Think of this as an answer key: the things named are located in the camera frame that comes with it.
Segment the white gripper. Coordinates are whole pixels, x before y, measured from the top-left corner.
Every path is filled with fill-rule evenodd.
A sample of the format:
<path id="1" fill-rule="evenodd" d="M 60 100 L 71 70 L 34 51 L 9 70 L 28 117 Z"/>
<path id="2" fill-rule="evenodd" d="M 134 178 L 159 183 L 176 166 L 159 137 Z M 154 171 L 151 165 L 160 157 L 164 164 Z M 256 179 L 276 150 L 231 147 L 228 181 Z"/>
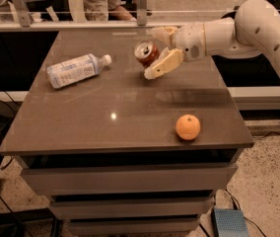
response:
<path id="1" fill-rule="evenodd" d="M 177 69 L 183 61 L 192 62 L 205 56 L 203 23 L 192 23 L 180 28 L 156 27 L 151 30 L 151 35 L 168 47 L 164 48 L 159 58 L 145 69 L 144 77 L 148 80 L 156 79 Z"/>

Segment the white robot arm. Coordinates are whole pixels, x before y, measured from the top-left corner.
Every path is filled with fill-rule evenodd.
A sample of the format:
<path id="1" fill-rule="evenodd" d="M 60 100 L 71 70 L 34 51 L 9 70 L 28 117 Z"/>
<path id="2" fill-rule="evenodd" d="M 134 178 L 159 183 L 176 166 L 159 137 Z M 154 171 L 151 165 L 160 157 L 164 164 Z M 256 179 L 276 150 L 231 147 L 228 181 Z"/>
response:
<path id="1" fill-rule="evenodd" d="M 161 77 L 183 62 L 206 56 L 248 58 L 263 54 L 280 78 L 280 14 L 265 0 L 248 0 L 234 18 L 206 23 L 190 23 L 179 28 L 157 27 L 153 38 L 167 47 L 159 58 L 145 69 L 151 80 Z"/>

